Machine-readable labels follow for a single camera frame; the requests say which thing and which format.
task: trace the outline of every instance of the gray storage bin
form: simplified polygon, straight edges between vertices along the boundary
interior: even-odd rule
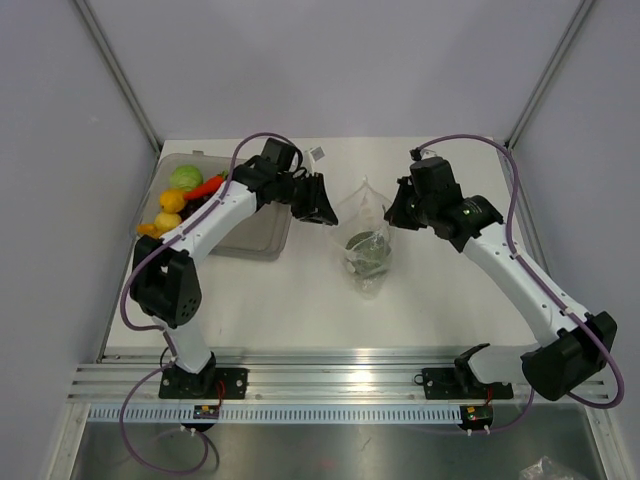
[[[206,181],[223,170],[229,170],[230,164],[230,158],[210,157],[198,152],[173,153],[160,159],[138,223],[153,223],[161,211],[158,199],[162,192],[170,188],[169,177],[180,165],[198,167]],[[256,214],[239,223],[211,253],[253,260],[275,260],[284,249],[290,223],[291,210],[288,206],[276,203],[265,205]]]

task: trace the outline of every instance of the metal frame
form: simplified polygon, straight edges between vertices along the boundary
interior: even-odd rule
[[[143,355],[105,357],[103,364],[78,367],[69,393],[67,421],[60,432],[57,453],[48,478],[69,478],[84,426],[87,421],[91,421],[91,407],[102,405],[115,408],[140,378],[157,369],[160,349],[149,350]],[[344,424],[457,423],[455,418],[438,419],[435,416],[427,416],[415,422],[411,420],[411,415],[421,411],[434,409],[442,412],[447,408],[453,411],[452,407],[458,405],[458,402],[427,401],[422,387],[413,383],[414,375],[425,366],[451,365],[452,355],[434,355],[430,349],[334,350],[307,355],[220,349],[217,357],[220,365],[242,366],[250,370],[246,399],[229,402],[230,410],[233,411],[229,415],[229,422],[243,423],[252,416],[260,417],[261,423],[273,423],[276,419],[269,418],[269,415],[284,415],[282,421],[277,423],[327,423],[327,419],[330,423]],[[152,378],[141,386],[132,399],[132,408],[149,411],[151,414],[154,410],[162,409],[170,412],[173,417],[179,417],[191,405],[202,403],[159,400],[159,381],[159,377]],[[514,400],[495,403],[522,403],[528,395],[528,388],[527,385],[516,385]],[[610,396],[600,377],[590,380],[576,389],[576,392],[598,401]],[[537,399],[536,404],[541,403],[545,401]],[[572,402],[562,400],[560,403]],[[320,414],[313,420],[299,414],[296,417],[295,412],[301,411]],[[349,411],[353,412],[352,416],[345,414]],[[586,411],[600,461],[608,478],[633,478],[628,456],[610,415],[605,411]],[[371,417],[364,418],[363,414],[363,417],[356,418],[362,412]],[[109,419],[115,420],[112,413],[105,413],[102,418],[93,421]]]
[[[98,18],[94,13],[93,9],[89,5],[87,0],[71,0],[71,3],[77,9],[82,23],[87,28],[91,39],[93,40],[95,46],[98,48],[98,52],[102,60],[105,62],[111,77],[115,81],[118,89],[122,93],[129,109],[133,113],[140,129],[147,137],[147,141],[153,148],[153,151],[156,154],[156,157],[160,157],[160,151],[162,150],[162,141],[158,138],[151,125],[151,122],[147,118],[146,113],[144,112],[142,105],[138,101],[138,98],[131,88],[129,81],[127,80],[126,75],[124,74],[124,70],[120,67],[120,63],[113,53],[113,49],[109,45],[106,35],[98,22]]]
[[[564,60],[567,58],[571,47],[582,30],[589,14],[592,12],[596,1],[597,0],[581,0],[578,8],[576,8],[576,11],[574,12],[573,17],[571,17],[571,20],[569,20],[569,24],[562,34],[558,45],[556,45],[556,48],[551,54],[551,58],[549,58],[549,61],[545,65],[536,85],[533,87],[533,91],[531,92],[531,95],[529,95],[524,109],[520,113],[518,120],[516,120],[515,125],[507,137],[507,147],[515,148],[518,140],[527,127],[527,124],[544,99],[544,94],[547,91],[547,88],[556,77]]]

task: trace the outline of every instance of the green cabbage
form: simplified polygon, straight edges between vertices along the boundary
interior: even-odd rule
[[[190,192],[202,185],[202,173],[193,165],[182,165],[174,170],[169,177],[171,188],[179,188],[185,192]]]

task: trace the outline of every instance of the metal floor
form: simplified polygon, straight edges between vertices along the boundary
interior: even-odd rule
[[[496,425],[516,414],[496,407]],[[200,460],[202,446],[187,434],[150,443],[167,424],[127,425],[132,443],[148,461],[183,469]],[[585,475],[605,479],[584,410],[541,405],[512,431],[489,437],[427,433],[457,427],[401,425],[216,425],[207,434],[219,452],[191,479],[395,480],[518,479],[548,456]],[[168,478],[129,458],[116,423],[89,423],[74,480]]]

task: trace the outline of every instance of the plastic wrap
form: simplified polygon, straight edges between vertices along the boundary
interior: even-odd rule
[[[520,472],[519,480],[588,480],[570,468],[542,457],[538,462]]]
[[[391,200],[376,192],[366,178],[338,203],[336,227],[326,227],[332,251],[347,281],[363,296],[375,296],[391,268],[394,228],[384,214]]]

